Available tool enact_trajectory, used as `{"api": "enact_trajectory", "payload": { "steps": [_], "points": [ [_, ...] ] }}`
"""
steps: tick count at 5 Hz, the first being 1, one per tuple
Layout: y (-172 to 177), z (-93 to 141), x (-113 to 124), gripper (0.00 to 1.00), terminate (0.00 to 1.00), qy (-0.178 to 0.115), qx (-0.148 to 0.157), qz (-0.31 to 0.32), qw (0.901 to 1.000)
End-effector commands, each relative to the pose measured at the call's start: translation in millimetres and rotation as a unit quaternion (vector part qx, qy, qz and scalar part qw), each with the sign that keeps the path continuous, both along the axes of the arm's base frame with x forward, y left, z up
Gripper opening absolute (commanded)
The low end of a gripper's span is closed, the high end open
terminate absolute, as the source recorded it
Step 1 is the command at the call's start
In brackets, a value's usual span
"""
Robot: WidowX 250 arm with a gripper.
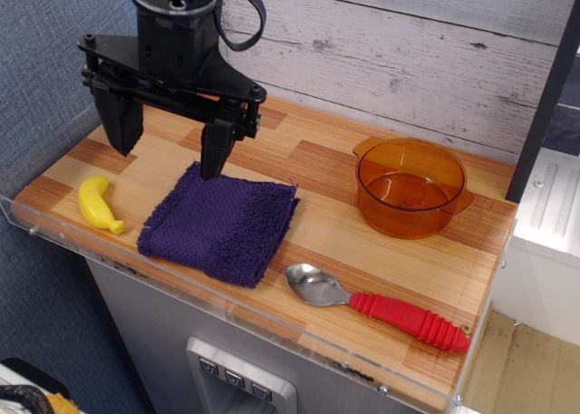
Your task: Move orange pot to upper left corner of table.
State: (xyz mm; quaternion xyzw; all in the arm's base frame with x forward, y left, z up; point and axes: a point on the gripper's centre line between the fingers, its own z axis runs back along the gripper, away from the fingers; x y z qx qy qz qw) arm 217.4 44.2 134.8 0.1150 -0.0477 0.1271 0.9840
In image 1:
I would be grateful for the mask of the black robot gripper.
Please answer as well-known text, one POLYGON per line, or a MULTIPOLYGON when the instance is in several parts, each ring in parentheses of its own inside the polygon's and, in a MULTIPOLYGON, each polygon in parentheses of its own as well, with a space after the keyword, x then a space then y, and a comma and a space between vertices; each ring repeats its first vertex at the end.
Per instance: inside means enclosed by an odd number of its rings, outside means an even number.
POLYGON ((266 91, 231 67, 219 45, 252 47, 227 39, 223 0, 131 0, 134 36, 85 34, 83 83, 89 87, 110 145, 128 156, 143 133, 143 105, 206 122, 200 176, 218 178, 235 140, 255 137, 266 91))

